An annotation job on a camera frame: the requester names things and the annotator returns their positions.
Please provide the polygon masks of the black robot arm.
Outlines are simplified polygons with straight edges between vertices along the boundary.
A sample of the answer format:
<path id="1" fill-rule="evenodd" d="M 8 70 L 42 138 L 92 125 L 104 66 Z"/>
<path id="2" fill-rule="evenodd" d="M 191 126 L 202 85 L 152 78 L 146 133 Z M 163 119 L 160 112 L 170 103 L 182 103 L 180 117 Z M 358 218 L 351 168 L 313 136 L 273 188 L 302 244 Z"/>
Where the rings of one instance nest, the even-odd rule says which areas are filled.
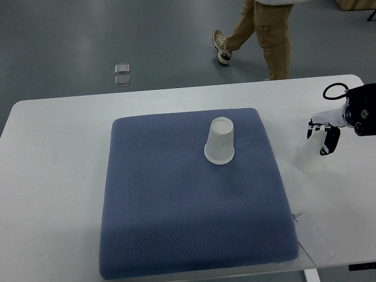
<path id="1" fill-rule="evenodd" d="M 336 96 L 327 96 L 327 91 L 335 86 L 342 86 L 344 93 Z M 333 83 L 323 91 L 323 98 L 338 100 L 346 98 L 345 104 L 339 109 L 320 112 L 312 115 L 308 122 L 307 138 L 314 132 L 324 129 L 326 136 L 320 149 L 320 155 L 332 154 L 340 139 L 341 128 L 354 129 L 358 136 L 375 135 L 375 84 L 370 83 L 350 89 L 344 83 Z"/>

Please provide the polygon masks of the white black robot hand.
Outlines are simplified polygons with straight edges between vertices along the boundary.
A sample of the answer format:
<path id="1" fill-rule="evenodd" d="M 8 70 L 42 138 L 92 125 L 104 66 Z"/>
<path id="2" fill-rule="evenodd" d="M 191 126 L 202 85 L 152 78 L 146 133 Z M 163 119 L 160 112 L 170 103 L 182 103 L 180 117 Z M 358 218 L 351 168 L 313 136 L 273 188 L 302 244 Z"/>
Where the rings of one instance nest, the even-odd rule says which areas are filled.
<path id="1" fill-rule="evenodd" d="M 326 136 L 324 145 L 320 150 L 321 156 L 326 156 L 334 153 L 340 139 L 341 130 L 339 127 L 346 126 L 346 121 L 343 116 L 343 109 L 329 110 L 312 115 L 311 121 L 307 128 L 307 139 L 309 139 L 314 131 L 314 125 L 327 125 L 324 128 Z"/>

